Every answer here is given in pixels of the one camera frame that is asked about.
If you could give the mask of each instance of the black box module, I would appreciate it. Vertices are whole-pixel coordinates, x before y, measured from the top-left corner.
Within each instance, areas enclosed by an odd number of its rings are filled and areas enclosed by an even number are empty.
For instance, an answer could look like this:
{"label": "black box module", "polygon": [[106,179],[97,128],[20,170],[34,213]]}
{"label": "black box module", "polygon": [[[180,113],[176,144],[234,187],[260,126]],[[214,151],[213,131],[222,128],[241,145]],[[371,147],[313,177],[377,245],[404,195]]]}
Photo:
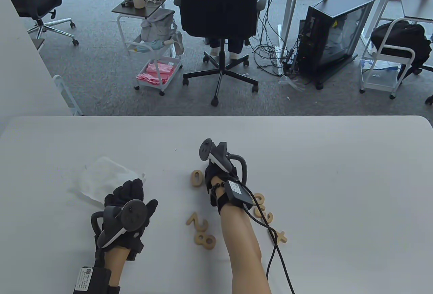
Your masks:
{"label": "black box module", "polygon": [[297,64],[301,74],[326,70],[351,57],[374,0],[323,0],[308,7]]}

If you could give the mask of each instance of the gray carpet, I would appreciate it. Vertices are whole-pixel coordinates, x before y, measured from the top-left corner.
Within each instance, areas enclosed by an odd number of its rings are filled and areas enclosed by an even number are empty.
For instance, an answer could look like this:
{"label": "gray carpet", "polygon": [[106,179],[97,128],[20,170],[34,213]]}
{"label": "gray carpet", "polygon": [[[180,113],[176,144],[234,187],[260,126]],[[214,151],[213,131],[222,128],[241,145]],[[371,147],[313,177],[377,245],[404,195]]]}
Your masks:
{"label": "gray carpet", "polygon": [[[251,92],[249,84],[227,76],[223,77],[218,107],[210,105],[217,76],[194,78],[188,87],[183,87],[179,75],[173,79],[164,97],[152,88],[141,87],[135,91],[133,78],[143,64],[139,58],[131,64],[122,47],[116,15],[111,12],[120,1],[63,0],[62,6],[57,8],[56,19],[72,17],[77,28],[72,30],[68,23],[57,28],[73,31],[80,42],[77,47],[65,36],[50,32],[44,34],[45,46],[40,55],[45,65],[52,75],[59,74],[65,79],[85,115],[421,115],[429,121],[433,117],[433,107],[424,104],[424,100],[433,94],[432,73],[408,77],[399,88],[397,98],[390,100],[385,92],[367,90],[363,95],[359,93],[356,60],[329,80],[323,90],[318,91],[313,84],[308,84],[300,93],[288,85],[278,84],[276,77],[257,69],[249,47],[244,47],[243,54],[250,54],[250,66],[238,66],[234,70],[258,79],[258,94]],[[272,3],[269,19],[274,27],[282,21],[285,1],[274,0]],[[298,0],[291,43],[308,5],[319,1]],[[166,6],[176,10],[175,19],[180,23],[173,0],[168,0]],[[399,3],[391,2],[386,12],[388,17],[399,16]],[[31,20],[23,20],[27,27],[32,26]],[[136,19],[122,21],[128,36],[138,34],[139,23]],[[185,32],[182,34],[185,55],[181,71],[212,67],[202,62],[203,51],[208,50],[202,39],[188,36]],[[275,43],[276,35],[270,36]],[[362,50],[360,42],[357,51]]]}

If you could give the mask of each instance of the human hand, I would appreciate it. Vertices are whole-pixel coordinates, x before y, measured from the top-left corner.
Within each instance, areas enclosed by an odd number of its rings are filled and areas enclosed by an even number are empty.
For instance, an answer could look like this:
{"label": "human hand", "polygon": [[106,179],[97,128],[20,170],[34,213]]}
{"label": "human hand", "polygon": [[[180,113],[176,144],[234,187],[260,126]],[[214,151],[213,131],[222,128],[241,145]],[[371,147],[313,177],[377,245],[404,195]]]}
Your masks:
{"label": "human hand", "polygon": [[[123,184],[123,186],[117,187],[113,194],[109,194],[105,197],[104,206],[123,207],[127,202],[133,199],[139,199],[141,201],[144,200],[143,182],[140,179],[135,179],[133,181],[128,180]],[[109,251],[116,246],[131,249],[127,260],[135,260],[135,256],[140,253],[144,247],[140,238],[143,235],[144,229],[149,226],[150,218],[155,212],[156,206],[158,206],[158,201],[156,199],[152,199],[146,204],[146,206],[147,217],[142,226],[136,231],[125,232],[116,240],[114,240],[112,244],[104,248],[104,250]]]}

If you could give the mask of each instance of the white wall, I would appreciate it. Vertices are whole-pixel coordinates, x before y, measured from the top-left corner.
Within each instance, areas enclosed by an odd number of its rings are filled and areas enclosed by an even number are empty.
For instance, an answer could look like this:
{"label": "white wall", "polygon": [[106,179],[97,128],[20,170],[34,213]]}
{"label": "white wall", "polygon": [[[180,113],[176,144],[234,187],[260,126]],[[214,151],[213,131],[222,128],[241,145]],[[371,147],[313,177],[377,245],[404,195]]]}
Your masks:
{"label": "white wall", "polygon": [[71,115],[11,0],[0,14],[0,134],[13,116]]}

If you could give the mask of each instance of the black bag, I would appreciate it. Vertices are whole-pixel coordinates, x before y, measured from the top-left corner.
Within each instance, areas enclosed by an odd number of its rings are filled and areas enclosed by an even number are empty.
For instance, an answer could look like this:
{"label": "black bag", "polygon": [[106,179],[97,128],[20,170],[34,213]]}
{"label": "black bag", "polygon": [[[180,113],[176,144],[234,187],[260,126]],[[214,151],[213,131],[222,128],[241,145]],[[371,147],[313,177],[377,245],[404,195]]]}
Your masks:
{"label": "black bag", "polygon": [[[371,42],[374,44],[376,49],[379,49],[390,24],[391,23],[379,26],[373,31],[373,33],[371,33]],[[408,47],[414,50],[415,59],[412,63],[414,67],[423,65],[429,59],[432,50],[430,47],[430,41],[425,37],[424,27],[419,24],[410,24],[406,20],[396,22],[386,40],[386,44]],[[411,57],[410,52],[393,50],[386,47],[383,48],[382,54],[408,58]]]}

